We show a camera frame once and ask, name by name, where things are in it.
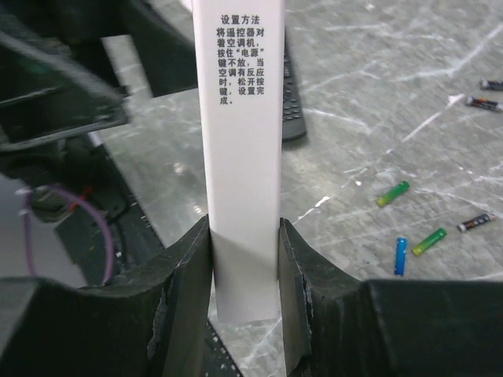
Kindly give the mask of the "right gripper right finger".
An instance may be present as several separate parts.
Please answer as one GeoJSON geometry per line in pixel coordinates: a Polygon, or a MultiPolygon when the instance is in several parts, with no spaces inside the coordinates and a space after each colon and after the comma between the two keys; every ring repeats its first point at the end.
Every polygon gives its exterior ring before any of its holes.
{"type": "Polygon", "coordinates": [[[286,219],[279,286],[290,376],[499,376],[502,286],[365,280],[337,268],[286,219]]]}

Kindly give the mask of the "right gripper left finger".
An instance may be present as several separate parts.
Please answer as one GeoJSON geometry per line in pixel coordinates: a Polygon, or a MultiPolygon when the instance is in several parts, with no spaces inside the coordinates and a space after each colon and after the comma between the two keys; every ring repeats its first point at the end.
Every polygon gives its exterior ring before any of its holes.
{"type": "Polygon", "coordinates": [[[179,241],[105,286],[1,282],[4,376],[198,376],[211,291],[201,218],[179,241]]]}

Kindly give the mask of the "green battery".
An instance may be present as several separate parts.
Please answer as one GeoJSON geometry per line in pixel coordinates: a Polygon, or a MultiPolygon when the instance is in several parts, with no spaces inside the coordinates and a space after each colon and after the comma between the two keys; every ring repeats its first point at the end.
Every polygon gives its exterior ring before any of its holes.
{"type": "Polygon", "coordinates": [[[446,237],[446,230],[443,228],[438,228],[432,234],[427,236],[425,239],[420,241],[416,246],[414,246],[411,251],[415,256],[422,255],[425,251],[435,246],[439,241],[446,237]]]}
{"type": "Polygon", "coordinates": [[[393,188],[390,188],[387,192],[385,192],[382,196],[380,196],[376,200],[376,204],[379,207],[385,207],[390,204],[392,201],[397,199],[400,195],[403,195],[409,189],[408,181],[401,181],[393,188]]]}

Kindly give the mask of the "black TV remote control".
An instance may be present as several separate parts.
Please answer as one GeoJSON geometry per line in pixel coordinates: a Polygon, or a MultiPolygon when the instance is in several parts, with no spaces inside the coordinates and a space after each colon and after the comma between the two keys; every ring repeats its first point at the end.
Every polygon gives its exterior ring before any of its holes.
{"type": "Polygon", "coordinates": [[[294,141],[307,134],[303,118],[301,100],[296,85],[294,64],[288,48],[288,37],[285,33],[284,79],[282,102],[282,141],[294,141]]]}

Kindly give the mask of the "white slim remote control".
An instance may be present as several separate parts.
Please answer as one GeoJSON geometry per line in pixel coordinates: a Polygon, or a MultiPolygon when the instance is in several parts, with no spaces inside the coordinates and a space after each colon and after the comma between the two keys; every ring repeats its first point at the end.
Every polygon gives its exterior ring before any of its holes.
{"type": "Polygon", "coordinates": [[[217,316],[277,317],[285,4],[192,4],[217,316]]]}

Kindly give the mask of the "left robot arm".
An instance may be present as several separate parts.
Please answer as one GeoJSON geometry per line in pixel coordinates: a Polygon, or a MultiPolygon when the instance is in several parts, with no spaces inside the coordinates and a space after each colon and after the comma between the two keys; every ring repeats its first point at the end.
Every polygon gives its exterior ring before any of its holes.
{"type": "Polygon", "coordinates": [[[155,97],[196,87],[195,48],[147,1],[1,4],[1,150],[127,123],[104,39],[132,38],[155,97]]]}

